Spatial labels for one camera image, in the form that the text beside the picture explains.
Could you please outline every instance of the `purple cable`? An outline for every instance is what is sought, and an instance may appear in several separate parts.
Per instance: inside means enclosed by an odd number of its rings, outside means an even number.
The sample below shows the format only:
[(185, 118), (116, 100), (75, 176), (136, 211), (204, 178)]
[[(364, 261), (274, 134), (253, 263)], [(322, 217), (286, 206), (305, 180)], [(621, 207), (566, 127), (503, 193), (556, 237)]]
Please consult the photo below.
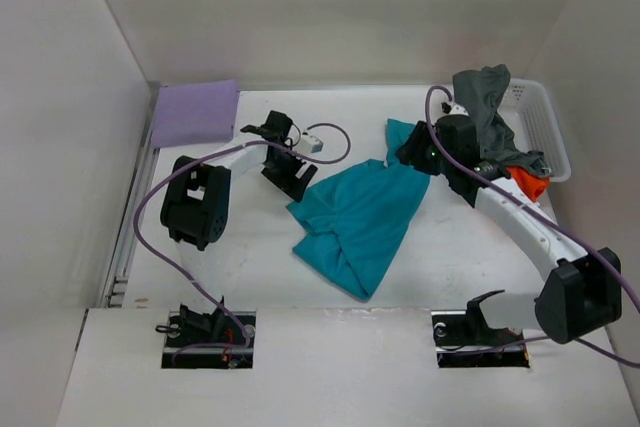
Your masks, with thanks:
[[(466, 175), (468, 175), (472, 179), (477, 180), (481, 184), (486, 185), (490, 189), (495, 190), (500, 195), (502, 195), (503, 197), (505, 197), (509, 201), (511, 201), (514, 204), (516, 204), (518, 207), (523, 206), (522, 207), (523, 210), (525, 212), (527, 212), (527, 214), (532, 216), (534, 219), (536, 219), (538, 222), (546, 225), (547, 227), (549, 227), (550, 229), (555, 230), (556, 232), (559, 232), (560, 234), (564, 235), (568, 239), (570, 239), (573, 242), (575, 242), (576, 244), (578, 244), (584, 250), (586, 250), (598, 262), (600, 262), (600, 264), (602, 264), (604, 266), (604, 268), (607, 269), (607, 271), (609, 271), (609, 273), (611, 274), (611, 276), (614, 279), (616, 279), (616, 281), (620, 284), (620, 286), (624, 289), (624, 291), (629, 296), (629, 299), (633, 303), (633, 306), (636, 308), (638, 313), (640, 313), (640, 298), (638, 297), (638, 294), (636, 294), (636, 292), (633, 290), (633, 287), (631, 287), (631, 284), (629, 284), (629, 282), (620, 274), (620, 272), (618, 272), (616, 270), (616, 268), (613, 265), (611, 265), (611, 263), (607, 259), (605, 259), (602, 256), (602, 254), (600, 254), (596, 249), (594, 249), (589, 244), (587, 244), (583, 240), (581, 240), (578, 237), (576, 237), (575, 235), (573, 235), (568, 230), (564, 229), (563, 227), (560, 227), (555, 222), (547, 219), (546, 217), (540, 215), (535, 210), (533, 210), (530, 207), (524, 205), (524, 202), (520, 201), (514, 195), (510, 194), (509, 192), (507, 192), (506, 190), (502, 189), (501, 187), (495, 185), (493, 182), (485, 179), (481, 175), (478, 175), (473, 170), (466, 168), (464, 165), (462, 165), (460, 162), (458, 162), (456, 159), (453, 158), (453, 156), (447, 151), (447, 149), (445, 149), (444, 146), (440, 143), (440, 139), (438, 139), (438, 136), (436, 135), (436, 130), (433, 127), (433, 124), (431, 123), (431, 116), (429, 115), (429, 106), (431, 105), (431, 96), (433, 95), (433, 92), (435, 92), (436, 90), (441, 90), (441, 91), (445, 92), (447, 94), (447, 96), (449, 97), (449, 100), (452, 99), (452, 96), (451, 96), (451, 93), (449, 92), (449, 90), (446, 87), (443, 87), (441, 85), (434, 85), (427, 92), (427, 98), (425, 100), (425, 106), (424, 106), (424, 112), (425, 112), (425, 116), (426, 116), (426, 119), (427, 119), (427, 129), (429, 131), (429, 135), (431, 136), (431, 140), (433, 141), (435, 146), (438, 148), (440, 153), (444, 156), (444, 158), (447, 159), (447, 161), (449, 163), (451, 163), (459, 171), (465, 173)], [(533, 339), (535, 339), (535, 340), (543, 340), (540, 337), (534, 337)], [(499, 350), (502, 350), (502, 349), (507, 348), (507, 347), (516, 346), (516, 345), (522, 345), (522, 344), (525, 344), (527, 342), (529, 342), (529, 340), (527, 340), (527, 339), (525, 339), (524, 341), (520, 340), (518, 342), (513, 342), (511, 344), (507, 344), (507, 345), (501, 346), (499, 348)], [(579, 342), (582, 345), (585, 345), (585, 346), (589, 347), (590, 349), (593, 349), (594, 351), (598, 352), (599, 354), (605, 355), (605, 356), (609, 357), (610, 359), (613, 359), (613, 360), (615, 360), (617, 362), (620, 362), (623, 365), (626, 365), (628, 367), (633, 367), (635, 369), (640, 368), (640, 363), (633, 362), (631, 360), (625, 359), (625, 358), (620, 357), (620, 356), (618, 356), (618, 355), (616, 355), (616, 354), (614, 354), (612, 352), (607, 352), (606, 350), (601, 349), (600, 347), (592, 344), (591, 342), (588, 342), (588, 341), (582, 340), (582, 339), (576, 339), (576, 342)], [(491, 352), (495, 352), (495, 349), (483, 349), (483, 350), (476, 350), (476, 351), (465, 351), (465, 352), (460, 352), (459, 355), (473, 355), (473, 354), (491, 353)]]
[(158, 257), (161, 260), (164, 260), (167, 264), (169, 264), (171, 267), (173, 267), (174, 269), (176, 269), (178, 272), (180, 272), (184, 277), (186, 277), (187, 280), (189, 280), (189, 282), (191, 282), (191, 284), (193, 284), (193, 286), (195, 287), (195, 289), (200, 292), (200, 294), (202, 294), (202, 296), (204, 296), (207, 300), (209, 300), (211, 303), (213, 303), (213, 305), (216, 306), (216, 308), (220, 309), (225, 316), (229, 317), (240, 329), (240, 332), (242, 333), (242, 336), (244, 337), (244, 344), (240, 345), (240, 344), (229, 344), (229, 343), (210, 343), (210, 344), (192, 344), (192, 345), (187, 345), (179, 350), (177, 350), (172, 358), (171, 361), (172, 363), (175, 363), (175, 359), (178, 355), (182, 354), (185, 350), (188, 349), (192, 349), (192, 348), (202, 348), (202, 347), (222, 347), (222, 348), (228, 348), (231, 349), (233, 347), (249, 347), (249, 344), (251, 343), (251, 337), (249, 336), (249, 334), (247, 333), (247, 329), (245, 328), (244, 324), (240, 321), (240, 319), (238, 319), (238, 317), (236, 317), (233, 312), (231, 312), (229, 309), (227, 309), (221, 302), (217, 301), (213, 296), (211, 296), (205, 289), (204, 287), (202, 287), (202, 285), (200, 285), (200, 283), (196, 280), (196, 278), (191, 275), (191, 273), (189, 273), (188, 270), (186, 270), (185, 268), (181, 267), (177, 262), (174, 262), (173, 260), (171, 260), (169, 257), (167, 257), (166, 255), (164, 255), (162, 252), (160, 252), (158, 249), (156, 249), (155, 247), (153, 247), (148, 241), (147, 239), (144, 238), (144, 236), (142, 235), (142, 232), (140, 230), (140, 218), (142, 217), (142, 212), (144, 211), (144, 208), (146, 207), (146, 205), (149, 203), (149, 200), (151, 200), (151, 198), (156, 195), (160, 189), (162, 189), (165, 185), (167, 185), (169, 182), (171, 182), (173, 179), (175, 179), (176, 177), (184, 174), (185, 172), (187, 172), (188, 170), (191, 170), (192, 168), (207, 162), (208, 160), (212, 160), (212, 159), (217, 159), (219, 157), (224, 157), (225, 155), (229, 155), (229, 154), (233, 154), (235, 152), (238, 152), (246, 147), (251, 147), (253, 145), (268, 145), (269, 147), (274, 147), (276, 149), (282, 150), (283, 152), (287, 152), (291, 155), (295, 155), (296, 157), (302, 159), (302, 160), (306, 160), (307, 162), (312, 162), (315, 164), (323, 164), (323, 165), (329, 165), (329, 164), (337, 164), (338, 162), (343, 161), (351, 152), (351, 138), (349, 137), (349, 134), (347, 133), (346, 130), (344, 130), (342, 127), (340, 127), (339, 125), (336, 124), (332, 124), (330, 122), (321, 122), (318, 124), (313, 124), (309, 127), (307, 127), (307, 130), (312, 130), (315, 129), (317, 127), (331, 127), (334, 128), (338, 131), (340, 131), (342, 133), (342, 135), (344, 135), (345, 140), (347, 141), (347, 148), (344, 152), (344, 154), (342, 154), (340, 157), (338, 157), (337, 159), (332, 159), (332, 160), (320, 160), (320, 159), (314, 159), (312, 157), (307, 157), (306, 155), (302, 155), (299, 154), (298, 152), (294, 152), (291, 149), (288, 149), (287, 147), (284, 147), (280, 144), (276, 144), (275, 142), (270, 142), (268, 140), (253, 140), (251, 142), (247, 142), (246, 144), (243, 145), (237, 145), (235, 147), (231, 147), (229, 149), (225, 149), (225, 150), (221, 150), (218, 152), (214, 152), (212, 154), (208, 154), (205, 155), (204, 157), (201, 157), (199, 159), (196, 159), (192, 162), (189, 162), (188, 164), (180, 167), (179, 169), (175, 170), (174, 172), (172, 172), (170, 175), (168, 175), (167, 177), (165, 177), (163, 180), (161, 180), (160, 182), (158, 182), (157, 185), (155, 185), (153, 188), (151, 188), (151, 190), (149, 190), (149, 192), (147, 192), (147, 195), (145, 195), (142, 200), (140, 201), (140, 204), (138, 205), (138, 207), (135, 210), (135, 213), (133, 214), (133, 232), (135, 233), (136, 238), (138, 239), (138, 241), (149, 251), (151, 252), (153, 255), (155, 255), (156, 257)]

